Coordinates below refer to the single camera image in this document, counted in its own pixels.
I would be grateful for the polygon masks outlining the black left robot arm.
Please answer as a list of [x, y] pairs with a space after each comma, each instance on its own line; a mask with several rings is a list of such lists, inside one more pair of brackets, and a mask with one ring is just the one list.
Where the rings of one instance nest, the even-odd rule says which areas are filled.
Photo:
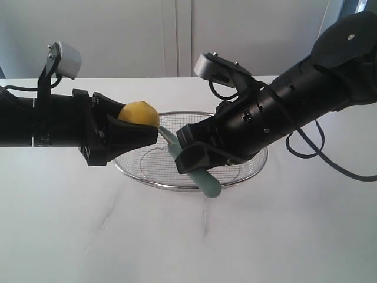
[[89, 166], [105, 166], [122, 154], [155, 144], [153, 126], [118, 119], [122, 103], [74, 89], [18, 98], [1, 88], [2, 147], [76, 147]]

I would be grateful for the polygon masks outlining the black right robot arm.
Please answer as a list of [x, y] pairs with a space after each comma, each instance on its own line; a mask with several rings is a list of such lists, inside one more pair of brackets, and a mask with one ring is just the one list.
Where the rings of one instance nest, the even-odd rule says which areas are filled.
[[196, 64], [209, 85], [235, 88], [211, 117], [177, 131], [177, 170], [242, 164], [261, 149], [331, 111], [376, 102], [376, 14], [363, 11], [330, 26], [303, 60], [265, 84], [211, 53]]

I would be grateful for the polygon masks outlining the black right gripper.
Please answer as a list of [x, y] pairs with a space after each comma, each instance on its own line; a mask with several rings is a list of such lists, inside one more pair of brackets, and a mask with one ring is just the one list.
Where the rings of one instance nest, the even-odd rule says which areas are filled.
[[294, 105], [294, 91], [272, 85], [248, 87], [233, 102], [220, 103], [214, 116], [176, 131], [185, 147], [175, 159], [179, 174], [243, 164], [294, 131]]

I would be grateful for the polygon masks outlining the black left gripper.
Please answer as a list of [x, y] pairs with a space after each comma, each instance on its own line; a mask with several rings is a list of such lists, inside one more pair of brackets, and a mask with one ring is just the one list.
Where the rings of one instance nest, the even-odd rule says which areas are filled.
[[[79, 146], [80, 153], [88, 166], [105, 166], [126, 152], [155, 144], [158, 129], [121, 121], [118, 118], [125, 104], [112, 100], [101, 93], [73, 89], [72, 96], [77, 103], [78, 116], [81, 118]], [[107, 121], [104, 137], [101, 137], [97, 124]]]

